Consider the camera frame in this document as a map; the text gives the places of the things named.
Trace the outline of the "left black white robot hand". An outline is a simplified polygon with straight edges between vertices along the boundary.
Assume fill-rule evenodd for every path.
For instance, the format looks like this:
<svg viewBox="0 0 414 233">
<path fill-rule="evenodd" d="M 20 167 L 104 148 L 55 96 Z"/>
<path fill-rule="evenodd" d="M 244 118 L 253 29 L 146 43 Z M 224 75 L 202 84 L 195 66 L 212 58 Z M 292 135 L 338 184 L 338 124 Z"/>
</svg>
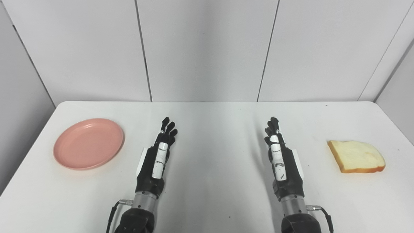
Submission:
<svg viewBox="0 0 414 233">
<path fill-rule="evenodd" d="M 151 193 L 156 199 L 160 197 L 165 186 L 163 175 L 170 157 L 170 148 L 176 141 L 177 133 L 175 122 L 170 121 L 169 117 L 164 118 L 154 145 L 147 149 L 139 161 L 136 192 Z"/>
</svg>

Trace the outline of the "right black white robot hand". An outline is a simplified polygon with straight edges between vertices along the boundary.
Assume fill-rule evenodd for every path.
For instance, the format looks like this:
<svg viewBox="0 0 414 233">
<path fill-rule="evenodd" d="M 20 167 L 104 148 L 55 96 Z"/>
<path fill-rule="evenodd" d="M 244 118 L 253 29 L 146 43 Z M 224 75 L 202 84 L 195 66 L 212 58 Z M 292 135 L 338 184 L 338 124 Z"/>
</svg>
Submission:
<svg viewBox="0 0 414 233">
<path fill-rule="evenodd" d="M 273 190 L 279 200 L 286 196 L 305 197 L 303 179 L 299 173 L 293 151 L 287 147 L 278 119 L 271 117 L 265 128 L 268 158 L 274 175 Z"/>
</svg>

